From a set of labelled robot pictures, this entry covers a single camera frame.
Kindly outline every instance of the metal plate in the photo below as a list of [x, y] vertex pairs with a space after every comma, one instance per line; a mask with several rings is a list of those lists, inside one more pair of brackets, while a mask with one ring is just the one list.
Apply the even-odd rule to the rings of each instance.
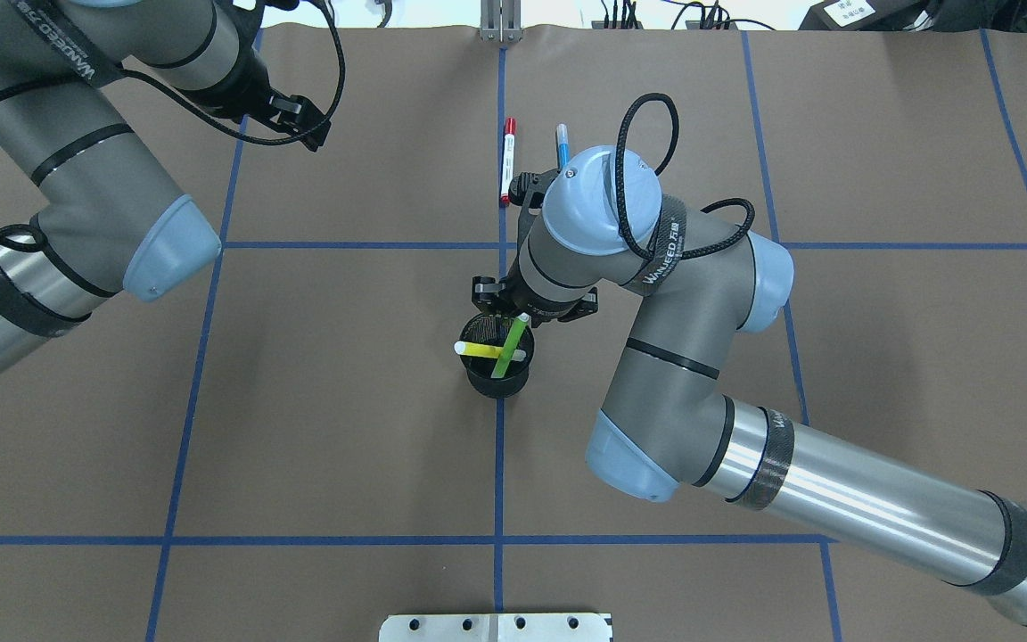
[[486, 613], [391, 616], [379, 642], [612, 642], [608, 613]]

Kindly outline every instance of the marker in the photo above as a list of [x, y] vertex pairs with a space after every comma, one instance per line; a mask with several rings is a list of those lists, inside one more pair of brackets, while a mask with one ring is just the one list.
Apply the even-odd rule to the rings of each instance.
[[[502, 346], [474, 344], [474, 342], [469, 342], [469, 341], [456, 341], [454, 342], [454, 352], [457, 352], [462, 356], [481, 356], [482, 358], [498, 358], [502, 354]], [[525, 362], [524, 349], [514, 350], [514, 362]]]
[[558, 125], [558, 169], [570, 163], [570, 129], [565, 123]]
[[505, 139], [502, 143], [502, 204], [510, 202], [510, 183], [514, 182], [514, 135], [517, 134], [517, 121], [505, 119]]
[[502, 354], [497, 357], [494, 371], [490, 373], [490, 379], [501, 379], [505, 376], [505, 370], [509, 368], [510, 361], [514, 358], [514, 350], [517, 349], [518, 342], [522, 340], [522, 333], [525, 333], [525, 326], [529, 322], [530, 316], [525, 312], [518, 314], [517, 318], [514, 318], [514, 324], [510, 325], [510, 333], [505, 335], [505, 345], [502, 345]]

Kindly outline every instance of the yellow marker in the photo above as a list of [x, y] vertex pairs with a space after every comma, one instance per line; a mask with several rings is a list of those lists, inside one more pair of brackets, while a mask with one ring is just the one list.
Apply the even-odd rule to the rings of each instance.
[[[469, 342], [469, 341], [456, 341], [454, 342], [454, 352], [457, 352], [462, 356], [481, 356], [483, 358], [497, 358], [502, 354], [502, 346], [474, 344], [474, 342]], [[524, 349], [514, 350], [514, 362], [525, 362]]]

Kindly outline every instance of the metal bracket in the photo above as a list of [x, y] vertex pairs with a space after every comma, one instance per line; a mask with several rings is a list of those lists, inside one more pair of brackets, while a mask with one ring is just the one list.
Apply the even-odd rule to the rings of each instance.
[[522, 40], [522, 0], [482, 0], [478, 36], [488, 42], [514, 44]]
[[611, 642], [608, 613], [483, 613], [391, 616], [379, 642]]

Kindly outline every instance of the white label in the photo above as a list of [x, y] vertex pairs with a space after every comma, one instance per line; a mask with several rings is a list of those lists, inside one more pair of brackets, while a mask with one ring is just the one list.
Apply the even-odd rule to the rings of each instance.
[[867, 0], [841, 0], [839, 3], [828, 4], [824, 9], [839, 26], [855, 24], [866, 16], [873, 16], [875, 12]]

